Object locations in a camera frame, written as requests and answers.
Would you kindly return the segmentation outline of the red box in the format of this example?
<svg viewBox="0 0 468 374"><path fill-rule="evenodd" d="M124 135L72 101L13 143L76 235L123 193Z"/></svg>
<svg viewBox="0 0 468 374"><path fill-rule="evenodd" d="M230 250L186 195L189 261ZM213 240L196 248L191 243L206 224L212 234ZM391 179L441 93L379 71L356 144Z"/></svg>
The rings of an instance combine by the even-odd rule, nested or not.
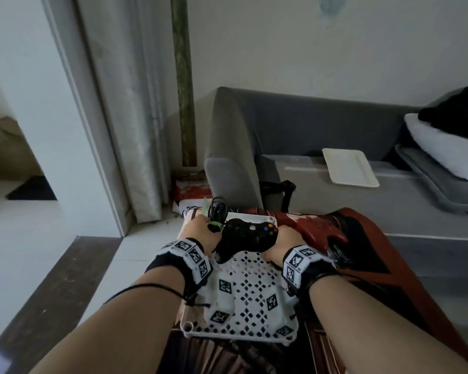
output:
<svg viewBox="0 0 468 374"><path fill-rule="evenodd" d="M212 199L212 191L205 179L175 179L171 190L171 199L176 203L184 200Z"/></svg>

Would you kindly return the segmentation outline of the wrist band with markers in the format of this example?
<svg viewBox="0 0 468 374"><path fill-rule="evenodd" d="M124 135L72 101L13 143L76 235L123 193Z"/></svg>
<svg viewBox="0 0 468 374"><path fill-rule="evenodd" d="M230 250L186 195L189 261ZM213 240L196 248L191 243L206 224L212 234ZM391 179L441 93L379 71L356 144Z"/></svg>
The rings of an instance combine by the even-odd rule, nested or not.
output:
<svg viewBox="0 0 468 374"><path fill-rule="evenodd" d="M285 254L281 276L288 291L303 300L308 297L312 284L322 278L340 274L329 257L310 246L300 245Z"/></svg>
<svg viewBox="0 0 468 374"><path fill-rule="evenodd" d="M206 286L212 274L212 264L203 246L196 239L179 239L158 251L145 272L163 266L173 266L185 280L183 295L188 299Z"/></svg>

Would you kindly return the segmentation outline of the grey curtain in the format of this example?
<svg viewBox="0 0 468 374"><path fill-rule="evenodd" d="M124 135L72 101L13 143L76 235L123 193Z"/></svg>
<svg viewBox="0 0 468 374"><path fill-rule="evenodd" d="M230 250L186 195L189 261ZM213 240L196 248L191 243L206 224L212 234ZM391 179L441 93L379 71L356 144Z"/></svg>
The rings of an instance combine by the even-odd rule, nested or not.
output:
<svg viewBox="0 0 468 374"><path fill-rule="evenodd" d="M153 0L76 0L137 223L162 219L171 169Z"/></svg>

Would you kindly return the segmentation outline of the white perforated plastic basket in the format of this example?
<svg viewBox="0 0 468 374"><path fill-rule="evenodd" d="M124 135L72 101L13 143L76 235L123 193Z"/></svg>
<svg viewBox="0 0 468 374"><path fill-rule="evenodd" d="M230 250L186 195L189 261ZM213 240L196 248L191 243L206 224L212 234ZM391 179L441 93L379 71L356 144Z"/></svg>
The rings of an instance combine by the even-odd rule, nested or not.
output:
<svg viewBox="0 0 468 374"><path fill-rule="evenodd" d="M226 221L272 222L271 216L230 212ZM287 293L279 271L261 253L239 252L225 264L212 261L212 275L195 305L186 306L180 328L186 338L283 344L296 341L296 297Z"/></svg>

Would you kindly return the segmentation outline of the grey cushion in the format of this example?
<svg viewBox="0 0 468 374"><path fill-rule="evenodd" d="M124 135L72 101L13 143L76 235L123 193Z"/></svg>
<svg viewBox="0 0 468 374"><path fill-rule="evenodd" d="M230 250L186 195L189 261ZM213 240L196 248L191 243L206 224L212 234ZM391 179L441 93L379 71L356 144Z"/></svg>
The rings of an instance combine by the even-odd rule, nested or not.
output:
<svg viewBox="0 0 468 374"><path fill-rule="evenodd" d="M399 157L418 173L443 208L452 212L468 213L468 180L453 175L420 149L407 148L400 144L394 149Z"/></svg>

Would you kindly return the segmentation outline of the black floor mat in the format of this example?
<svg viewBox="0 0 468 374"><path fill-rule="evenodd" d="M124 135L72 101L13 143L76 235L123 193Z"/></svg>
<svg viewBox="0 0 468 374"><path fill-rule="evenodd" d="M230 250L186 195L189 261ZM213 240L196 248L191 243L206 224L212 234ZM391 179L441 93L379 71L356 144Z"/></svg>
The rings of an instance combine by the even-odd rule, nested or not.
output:
<svg viewBox="0 0 468 374"><path fill-rule="evenodd" d="M9 201L57 201L45 176L32 176L5 197Z"/></svg>

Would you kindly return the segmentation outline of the white door frame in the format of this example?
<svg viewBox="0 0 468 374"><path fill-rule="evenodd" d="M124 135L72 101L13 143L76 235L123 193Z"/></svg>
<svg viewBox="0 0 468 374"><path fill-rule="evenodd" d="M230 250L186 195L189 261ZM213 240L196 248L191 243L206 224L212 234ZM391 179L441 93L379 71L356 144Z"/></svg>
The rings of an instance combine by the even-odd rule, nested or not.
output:
<svg viewBox="0 0 468 374"><path fill-rule="evenodd" d="M127 235L133 214L107 122L105 107L76 0L41 0L67 75L103 193L90 195L94 211L86 236Z"/></svg>

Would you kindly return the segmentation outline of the black game controller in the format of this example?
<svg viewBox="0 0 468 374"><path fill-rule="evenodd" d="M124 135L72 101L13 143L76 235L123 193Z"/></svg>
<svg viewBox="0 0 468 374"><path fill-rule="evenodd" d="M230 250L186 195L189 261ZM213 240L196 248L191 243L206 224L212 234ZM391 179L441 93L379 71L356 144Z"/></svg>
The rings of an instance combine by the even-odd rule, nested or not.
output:
<svg viewBox="0 0 468 374"><path fill-rule="evenodd" d="M237 253L263 253L276 243L278 227L272 222L254 223L234 218L226 222L214 254L217 264L225 264Z"/></svg>

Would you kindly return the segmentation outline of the brown cardboard box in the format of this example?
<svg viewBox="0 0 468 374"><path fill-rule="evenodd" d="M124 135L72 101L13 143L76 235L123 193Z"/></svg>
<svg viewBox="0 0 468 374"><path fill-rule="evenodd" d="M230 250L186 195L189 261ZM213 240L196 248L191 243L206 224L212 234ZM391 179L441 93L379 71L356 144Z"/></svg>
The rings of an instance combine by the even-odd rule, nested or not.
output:
<svg viewBox="0 0 468 374"><path fill-rule="evenodd" d="M0 181L26 181L44 173L18 122L0 118Z"/></svg>

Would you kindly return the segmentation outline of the grey sofa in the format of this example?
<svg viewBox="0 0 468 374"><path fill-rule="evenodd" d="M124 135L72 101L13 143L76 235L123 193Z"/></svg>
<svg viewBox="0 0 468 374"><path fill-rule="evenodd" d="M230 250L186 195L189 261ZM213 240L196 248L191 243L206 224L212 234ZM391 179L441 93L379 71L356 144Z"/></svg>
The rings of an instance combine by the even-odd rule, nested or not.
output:
<svg viewBox="0 0 468 374"><path fill-rule="evenodd" d="M262 182L296 185L289 211L349 207L372 220L468 341L468 213L439 201L404 161L415 152L404 116L413 106L329 100L220 87L205 170L212 194L232 207L280 210ZM322 149L362 151L380 186L331 182Z"/></svg>

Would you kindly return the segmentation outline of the person's right hand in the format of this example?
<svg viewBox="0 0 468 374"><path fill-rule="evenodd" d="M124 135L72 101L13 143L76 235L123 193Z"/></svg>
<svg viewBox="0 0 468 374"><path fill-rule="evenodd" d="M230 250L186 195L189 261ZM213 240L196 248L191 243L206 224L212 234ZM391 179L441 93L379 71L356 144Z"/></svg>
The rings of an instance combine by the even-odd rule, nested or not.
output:
<svg viewBox="0 0 468 374"><path fill-rule="evenodd" d="M263 252L262 258L264 261L282 268L286 253L292 250L294 247L303 245L306 245L306 242L302 235L295 229L291 228L291 238L277 237L275 245L273 245L267 251Z"/></svg>

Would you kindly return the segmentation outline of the black pillow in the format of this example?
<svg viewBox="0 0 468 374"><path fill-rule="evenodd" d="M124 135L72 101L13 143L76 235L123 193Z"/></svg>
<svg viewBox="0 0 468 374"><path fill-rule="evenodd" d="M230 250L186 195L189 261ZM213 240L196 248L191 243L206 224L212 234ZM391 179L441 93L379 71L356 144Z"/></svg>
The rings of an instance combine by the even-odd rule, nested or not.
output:
<svg viewBox="0 0 468 374"><path fill-rule="evenodd" d="M433 128L468 139L468 87L436 106L423 108L418 119Z"/></svg>

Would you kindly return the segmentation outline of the white pillow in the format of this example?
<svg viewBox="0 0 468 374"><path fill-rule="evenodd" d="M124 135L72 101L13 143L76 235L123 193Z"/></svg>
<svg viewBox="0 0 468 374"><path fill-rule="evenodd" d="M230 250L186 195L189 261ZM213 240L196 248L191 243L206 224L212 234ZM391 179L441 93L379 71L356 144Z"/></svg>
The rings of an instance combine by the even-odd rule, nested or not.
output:
<svg viewBox="0 0 468 374"><path fill-rule="evenodd" d="M430 126L417 113L404 116L416 144L453 175L468 180L468 139Z"/></svg>

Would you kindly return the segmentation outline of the right wrist band with markers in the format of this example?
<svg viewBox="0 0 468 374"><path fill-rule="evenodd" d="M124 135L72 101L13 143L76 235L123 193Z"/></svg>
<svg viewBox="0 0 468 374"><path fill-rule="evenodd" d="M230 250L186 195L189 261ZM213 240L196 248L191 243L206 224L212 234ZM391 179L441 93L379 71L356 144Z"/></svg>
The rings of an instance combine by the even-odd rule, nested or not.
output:
<svg viewBox="0 0 468 374"><path fill-rule="evenodd" d="M308 297L312 284L322 278L340 274L329 257L310 246L300 245L285 254L281 276L288 291L303 300Z"/></svg>

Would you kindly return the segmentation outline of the person's right forearm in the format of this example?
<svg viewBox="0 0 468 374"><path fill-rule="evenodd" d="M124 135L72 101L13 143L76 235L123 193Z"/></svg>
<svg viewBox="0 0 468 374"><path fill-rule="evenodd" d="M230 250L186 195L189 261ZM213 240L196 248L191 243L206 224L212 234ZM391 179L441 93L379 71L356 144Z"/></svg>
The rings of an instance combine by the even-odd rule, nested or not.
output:
<svg viewBox="0 0 468 374"><path fill-rule="evenodd" d="M350 374L468 374L460 355L342 277L308 292Z"/></svg>

